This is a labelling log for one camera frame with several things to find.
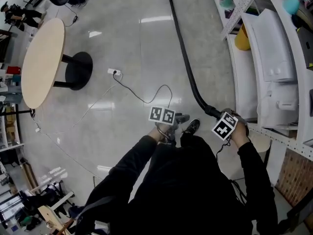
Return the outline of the round wooden table black base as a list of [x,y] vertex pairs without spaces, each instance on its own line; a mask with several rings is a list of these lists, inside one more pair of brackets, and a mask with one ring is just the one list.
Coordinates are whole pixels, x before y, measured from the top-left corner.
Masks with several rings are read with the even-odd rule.
[[46,22],[32,39],[24,57],[22,95],[31,109],[40,107],[51,88],[78,91],[92,75],[93,61],[87,52],[64,54],[66,26],[59,18]]

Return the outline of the teal plush toy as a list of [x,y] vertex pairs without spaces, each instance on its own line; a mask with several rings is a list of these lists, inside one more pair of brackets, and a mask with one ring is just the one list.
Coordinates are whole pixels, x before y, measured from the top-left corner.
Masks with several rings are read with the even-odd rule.
[[226,10],[233,10],[235,8],[233,0],[219,0],[219,5]]

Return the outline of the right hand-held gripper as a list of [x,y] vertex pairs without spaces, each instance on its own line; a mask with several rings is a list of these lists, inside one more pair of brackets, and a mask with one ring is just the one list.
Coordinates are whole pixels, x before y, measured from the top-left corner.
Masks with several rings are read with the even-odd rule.
[[212,128],[212,132],[225,141],[230,138],[231,134],[235,130],[238,122],[242,123],[246,127],[246,135],[249,135],[249,128],[247,122],[235,111],[230,108],[226,108],[221,112],[221,118],[217,121]]

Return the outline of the person's right black shoe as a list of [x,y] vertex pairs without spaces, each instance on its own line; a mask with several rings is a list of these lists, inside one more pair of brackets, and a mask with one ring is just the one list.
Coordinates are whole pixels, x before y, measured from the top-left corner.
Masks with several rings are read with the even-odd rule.
[[187,134],[193,135],[193,134],[195,134],[195,133],[198,131],[198,129],[199,129],[199,127],[200,127],[200,124],[201,124],[200,120],[199,120],[198,118],[196,118],[196,119],[192,120],[192,121],[189,123],[189,125],[187,126],[187,128],[186,128],[185,130],[183,130],[182,133],[183,133],[183,134],[184,134],[184,133],[187,133]]

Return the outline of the person's right hand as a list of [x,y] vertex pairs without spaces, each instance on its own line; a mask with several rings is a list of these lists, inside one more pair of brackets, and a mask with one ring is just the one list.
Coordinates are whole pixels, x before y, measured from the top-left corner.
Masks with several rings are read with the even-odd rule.
[[249,139],[246,134],[246,126],[243,123],[241,122],[237,123],[236,128],[231,134],[231,139],[234,141],[238,148],[243,146],[245,143],[249,142]]

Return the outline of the teal round toy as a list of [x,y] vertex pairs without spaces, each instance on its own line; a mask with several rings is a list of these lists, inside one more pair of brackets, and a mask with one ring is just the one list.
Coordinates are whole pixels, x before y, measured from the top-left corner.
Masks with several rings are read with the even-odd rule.
[[283,8],[288,14],[294,15],[297,13],[302,2],[304,3],[304,6],[307,7],[307,5],[310,3],[310,0],[284,0]]

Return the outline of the person's black clothed body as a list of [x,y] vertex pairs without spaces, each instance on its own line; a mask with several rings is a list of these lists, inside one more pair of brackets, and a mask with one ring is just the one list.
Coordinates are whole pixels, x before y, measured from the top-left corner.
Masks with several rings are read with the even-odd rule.
[[203,138],[157,144],[128,203],[111,222],[114,235],[251,235],[252,223]]

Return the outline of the white curved shelving unit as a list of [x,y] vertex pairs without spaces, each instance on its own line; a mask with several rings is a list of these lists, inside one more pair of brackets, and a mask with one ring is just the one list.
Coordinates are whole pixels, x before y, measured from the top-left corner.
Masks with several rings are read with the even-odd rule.
[[[249,128],[285,144],[288,149],[313,161],[313,39],[305,28],[298,28],[292,22],[292,15],[283,8],[284,0],[233,0],[234,11],[230,19],[226,19],[226,9],[214,0],[220,15],[223,30],[221,38],[226,40],[231,56],[234,75],[236,112],[248,121]],[[235,46],[242,24],[242,13],[260,15],[265,9],[278,14],[286,40],[293,56],[298,84],[299,114],[295,124],[286,128],[264,128],[257,123],[257,90],[256,75],[251,49],[239,50]],[[305,10],[304,3],[297,11]]]

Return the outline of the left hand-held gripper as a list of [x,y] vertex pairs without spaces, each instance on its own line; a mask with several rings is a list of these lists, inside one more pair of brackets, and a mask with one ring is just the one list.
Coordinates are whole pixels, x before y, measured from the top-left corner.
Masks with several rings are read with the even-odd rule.
[[189,115],[183,115],[182,113],[176,113],[174,110],[157,106],[151,107],[148,117],[148,121],[155,124],[163,143],[175,143],[175,131],[178,129],[178,125],[188,122],[189,119]]

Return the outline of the white storage shelving unit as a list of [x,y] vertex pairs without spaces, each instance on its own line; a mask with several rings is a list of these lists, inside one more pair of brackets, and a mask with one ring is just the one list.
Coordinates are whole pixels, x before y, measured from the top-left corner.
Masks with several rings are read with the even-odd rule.
[[0,82],[0,152],[21,147],[18,105],[22,102],[22,89],[15,82]]

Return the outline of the person's left forearm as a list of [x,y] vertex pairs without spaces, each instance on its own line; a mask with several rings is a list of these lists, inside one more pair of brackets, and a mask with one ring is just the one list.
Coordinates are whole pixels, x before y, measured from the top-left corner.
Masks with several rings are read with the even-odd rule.
[[109,174],[98,184],[87,199],[86,205],[95,203],[104,197],[113,197],[117,203],[128,203],[133,187],[152,157],[162,134],[170,126],[160,124],[143,136],[121,160],[110,169]]

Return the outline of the beige round stool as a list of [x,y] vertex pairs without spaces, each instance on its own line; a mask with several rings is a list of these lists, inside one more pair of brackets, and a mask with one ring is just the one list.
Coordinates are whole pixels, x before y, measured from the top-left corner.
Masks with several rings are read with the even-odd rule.
[[262,134],[252,132],[249,136],[265,166],[268,164],[272,140]]

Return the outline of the person's right forearm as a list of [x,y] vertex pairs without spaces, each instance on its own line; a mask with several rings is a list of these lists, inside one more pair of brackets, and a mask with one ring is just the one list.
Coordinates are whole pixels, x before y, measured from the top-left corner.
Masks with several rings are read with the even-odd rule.
[[259,153],[256,151],[252,142],[243,144],[239,150],[241,165],[244,170],[247,201],[255,207],[265,208],[274,205],[274,192]]

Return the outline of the dark wooden staircase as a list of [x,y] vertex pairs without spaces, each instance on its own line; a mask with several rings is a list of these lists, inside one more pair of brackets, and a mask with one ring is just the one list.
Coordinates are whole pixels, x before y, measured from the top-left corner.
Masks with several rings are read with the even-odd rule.
[[0,63],[4,63],[12,32],[0,29]]

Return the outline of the yellow bin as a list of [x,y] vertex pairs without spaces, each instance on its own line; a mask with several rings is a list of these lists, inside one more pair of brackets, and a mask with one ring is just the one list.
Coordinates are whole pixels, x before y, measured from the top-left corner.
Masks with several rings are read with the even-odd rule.
[[242,24],[237,36],[235,37],[235,46],[242,51],[250,50],[250,42],[246,32],[245,25]]

